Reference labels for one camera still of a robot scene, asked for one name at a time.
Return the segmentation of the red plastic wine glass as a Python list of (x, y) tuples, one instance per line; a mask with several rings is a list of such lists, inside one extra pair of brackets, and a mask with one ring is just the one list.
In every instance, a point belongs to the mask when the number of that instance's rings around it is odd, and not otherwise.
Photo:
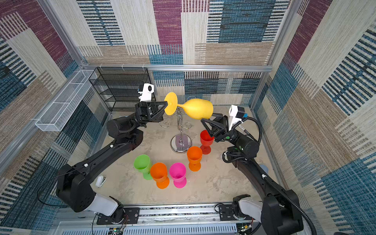
[(211, 152), (211, 145), (214, 142), (214, 137), (211, 137), (207, 130), (200, 133), (200, 142), (203, 155), (208, 155)]

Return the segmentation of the yellow plastic wine glass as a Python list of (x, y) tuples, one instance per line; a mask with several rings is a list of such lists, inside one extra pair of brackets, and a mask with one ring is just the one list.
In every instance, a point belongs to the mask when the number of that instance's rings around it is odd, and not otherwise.
[(184, 104), (178, 104), (177, 95), (170, 92), (166, 95), (164, 101), (167, 102), (164, 111), (169, 116), (173, 115), (177, 108), (182, 108), (190, 118), (197, 120), (209, 119), (213, 115), (213, 104), (208, 100), (190, 99)]

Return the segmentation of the orange wine glass front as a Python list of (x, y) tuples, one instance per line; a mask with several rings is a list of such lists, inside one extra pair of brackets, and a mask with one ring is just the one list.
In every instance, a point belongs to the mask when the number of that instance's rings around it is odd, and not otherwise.
[(197, 146), (193, 146), (187, 151), (187, 158), (189, 161), (189, 169), (197, 172), (201, 169), (202, 150)]

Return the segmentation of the orange wine glass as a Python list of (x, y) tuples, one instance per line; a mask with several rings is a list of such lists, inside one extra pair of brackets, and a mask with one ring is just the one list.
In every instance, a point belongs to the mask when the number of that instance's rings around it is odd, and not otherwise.
[(165, 189), (168, 187), (169, 178), (167, 167), (164, 163), (155, 163), (150, 169), (150, 174), (158, 188)]
[(193, 146), (187, 151), (187, 158), (189, 161), (189, 169), (197, 172), (201, 169), (202, 150), (197, 146)]

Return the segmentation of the green plastic wine glass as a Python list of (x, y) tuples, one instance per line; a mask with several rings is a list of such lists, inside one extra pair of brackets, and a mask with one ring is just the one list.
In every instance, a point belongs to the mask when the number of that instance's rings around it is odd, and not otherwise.
[(150, 170), (152, 167), (152, 161), (148, 155), (139, 155), (135, 158), (133, 163), (134, 168), (143, 174), (145, 180), (152, 180)]

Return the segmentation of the pink plastic wine glass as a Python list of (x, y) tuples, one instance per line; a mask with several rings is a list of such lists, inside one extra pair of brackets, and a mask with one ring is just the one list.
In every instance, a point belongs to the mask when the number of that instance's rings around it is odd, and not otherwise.
[(187, 184), (186, 167), (182, 163), (175, 163), (169, 169), (169, 174), (176, 188), (182, 189)]

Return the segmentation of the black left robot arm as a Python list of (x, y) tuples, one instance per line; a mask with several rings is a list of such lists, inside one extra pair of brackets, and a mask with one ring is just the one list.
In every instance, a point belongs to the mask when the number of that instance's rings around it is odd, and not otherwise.
[(120, 202), (95, 193), (91, 184), (112, 163), (142, 143), (144, 133), (139, 128), (149, 122), (161, 122), (167, 106), (166, 101), (142, 101), (136, 104), (134, 113), (108, 121), (106, 128), (113, 141), (88, 159), (61, 167), (56, 195), (75, 212), (93, 211), (112, 216), (119, 211)]

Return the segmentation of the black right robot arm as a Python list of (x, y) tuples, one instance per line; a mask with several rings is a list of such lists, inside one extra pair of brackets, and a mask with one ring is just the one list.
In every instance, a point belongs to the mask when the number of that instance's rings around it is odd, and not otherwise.
[[(253, 203), (249, 197), (235, 202), (240, 217), (250, 216), (260, 222), (268, 235), (291, 235), (304, 229), (307, 222), (311, 234), (317, 230), (309, 216), (299, 204), (299, 198), (293, 190), (286, 190), (276, 183), (255, 161), (262, 139), (262, 128), (253, 117), (243, 117), (232, 127), (227, 116), (214, 113), (213, 120), (201, 119), (201, 123), (214, 140), (232, 144), (223, 152), (225, 163), (233, 164), (255, 187), (261, 197), (261, 203)], [(247, 120), (253, 121), (258, 128), (258, 139), (251, 134), (243, 134), (236, 128)]]

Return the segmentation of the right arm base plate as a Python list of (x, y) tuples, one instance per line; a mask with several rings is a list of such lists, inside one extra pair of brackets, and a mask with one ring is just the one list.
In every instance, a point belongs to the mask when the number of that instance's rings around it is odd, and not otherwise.
[(245, 221), (252, 220), (250, 216), (237, 216), (231, 204), (218, 203), (214, 206), (214, 210), (219, 214), (220, 221)]

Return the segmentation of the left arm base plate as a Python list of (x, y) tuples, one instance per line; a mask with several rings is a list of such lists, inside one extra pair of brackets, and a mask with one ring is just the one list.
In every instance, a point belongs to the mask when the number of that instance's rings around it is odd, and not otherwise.
[(140, 208), (119, 208), (112, 215), (99, 214), (96, 225), (125, 225), (137, 224), (140, 215)]

